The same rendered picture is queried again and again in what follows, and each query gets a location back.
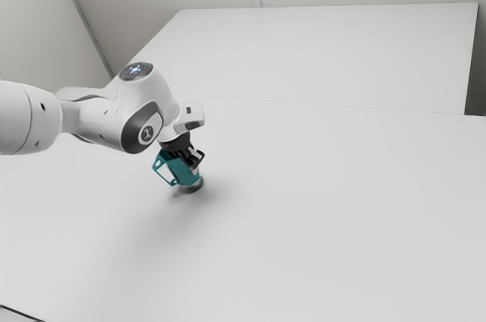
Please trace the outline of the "teal faceted mug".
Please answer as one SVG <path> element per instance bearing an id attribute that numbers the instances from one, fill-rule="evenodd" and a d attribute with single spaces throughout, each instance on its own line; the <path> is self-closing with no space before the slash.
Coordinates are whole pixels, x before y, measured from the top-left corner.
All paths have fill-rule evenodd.
<path id="1" fill-rule="evenodd" d="M 185 159 L 173 158 L 164 149 L 156 155 L 152 170 L 171 187 L 179 186 L 188 193 L 199 190 L 204 184 L 199 166 L 192 172 Z"/>

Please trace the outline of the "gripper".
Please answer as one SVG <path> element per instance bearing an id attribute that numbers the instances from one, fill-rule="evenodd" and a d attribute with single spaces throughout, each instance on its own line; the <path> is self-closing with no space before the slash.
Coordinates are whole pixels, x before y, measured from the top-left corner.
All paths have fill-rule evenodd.
<path id="1" fill-rule="evenodd" d="M 188 168 L 194 172 L 205 157 L 205 153 L 192 147 L 189 135 L 180 135 L 174 140 L 163 142 L 163 149 L 173 158 L 186 159 Z"/>

